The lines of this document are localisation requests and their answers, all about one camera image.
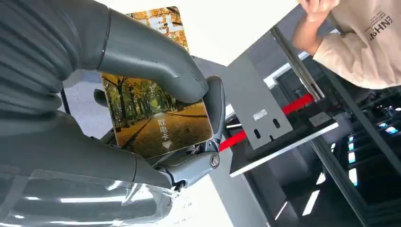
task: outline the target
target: red strap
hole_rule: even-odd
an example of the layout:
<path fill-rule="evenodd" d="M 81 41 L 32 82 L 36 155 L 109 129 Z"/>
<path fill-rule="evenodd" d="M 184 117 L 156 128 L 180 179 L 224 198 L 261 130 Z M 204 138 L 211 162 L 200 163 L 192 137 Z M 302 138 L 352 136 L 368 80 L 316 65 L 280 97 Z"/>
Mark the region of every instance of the red strap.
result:
<path fill-rule="evenodd" d="M 307 104 L 313 102 L 314 99 L 311 94 L 306 94 L 300 99 L 295 100 L 294 102 L 290 103 L 289 105 L 283 107 L 281 110 L 285 115 L 290 114 L 291 112 L 297 111 L 301 109 L 302 107 L 306 106 Z M 228 138 L 227 140 L 223 141 L 220 144 L 220 152 L 223 150 L 229 148 L 230 146 L 243 141 L 246 138 L 245 131 L 242 130 L 239 133 L 235 134 L 234 136 Z"/>

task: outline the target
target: card with autumn trees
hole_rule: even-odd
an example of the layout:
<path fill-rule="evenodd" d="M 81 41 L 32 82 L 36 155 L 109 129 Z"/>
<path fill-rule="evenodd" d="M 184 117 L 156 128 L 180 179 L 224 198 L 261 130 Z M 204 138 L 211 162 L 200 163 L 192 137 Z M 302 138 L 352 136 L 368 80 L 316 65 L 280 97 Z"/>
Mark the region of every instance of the card with autumn trees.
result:
<path fill-rule="evenodd" d="M 127 16 L 150 26 L 188 51 L 177 7 Z M 152 158 L 209 140 L 213 131 L 202 100 L 187 104 L 174 99 L 155 82 L 102 74 L 117 144 Z"/>

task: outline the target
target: person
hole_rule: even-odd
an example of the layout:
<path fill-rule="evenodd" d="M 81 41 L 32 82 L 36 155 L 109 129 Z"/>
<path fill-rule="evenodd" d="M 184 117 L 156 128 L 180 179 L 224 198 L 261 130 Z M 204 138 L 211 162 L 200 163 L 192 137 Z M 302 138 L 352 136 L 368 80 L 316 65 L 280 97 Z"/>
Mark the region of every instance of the person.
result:
<path fill-rule="evenodd" d="M 300 0 L 306 15 L 293 45 L 364 88 L 401 85 L 401 4 L 397 0 Z M 320 37 L 329 18 L 340 34 Z"/>

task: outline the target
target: white sweatshirt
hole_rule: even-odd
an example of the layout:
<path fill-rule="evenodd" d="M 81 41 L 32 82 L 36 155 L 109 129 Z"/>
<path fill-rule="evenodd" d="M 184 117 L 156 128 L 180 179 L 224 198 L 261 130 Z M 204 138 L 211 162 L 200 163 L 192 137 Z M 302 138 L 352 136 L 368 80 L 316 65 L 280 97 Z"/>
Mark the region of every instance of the white sweatshirt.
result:
<path fill-rule="evenodd" d="M 341 0 L 332 15 L 345 35 L 324 37 L 314 60 L 360 87 L 401 85 L 401 0 Z"/>

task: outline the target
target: robotic hand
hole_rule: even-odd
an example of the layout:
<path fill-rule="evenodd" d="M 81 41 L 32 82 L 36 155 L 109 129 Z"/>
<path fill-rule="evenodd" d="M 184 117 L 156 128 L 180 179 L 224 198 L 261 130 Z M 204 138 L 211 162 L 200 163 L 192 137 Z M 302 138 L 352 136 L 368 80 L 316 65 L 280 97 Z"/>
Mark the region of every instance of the robotic hand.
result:
<path fill-rule="evenodd" d="M 138 184 L 179 189 L 218 166 L 223 86 L 217 77 L 206 81 L 181 46 L 92 0 L 0 1 L 0 13 L 0 223 L 84 226 L 90 220 L 87 209 L 102 214 L 97 216 L 100 225 L 116 225 L 108 220 L 125 219 L 121 215 L 141 222 L 162 218 L 171 209 L 169 197 L 153 195 L 148 203 L 124 207 L 124 212 L 108 207 L 112 203 L 96 202 L 120 199 L 113 185 L 105 183 L 110 180 L 133 184 L 133 202 Z M 203 97 L 213 139 L 152 167 L 136 154 L 85 136 L 73 117 L 57 111 L 61 101 L 56 93 L 77 68 L 151 79 L 183 102 Z M 99 185 L 108 185 L 107 190 Z M 105 197 L 109 192 L 113 196 Z M 82 202 L 92 206 L 80 210 Z M 15 213 L 31 218 L 13 220 Z"/>

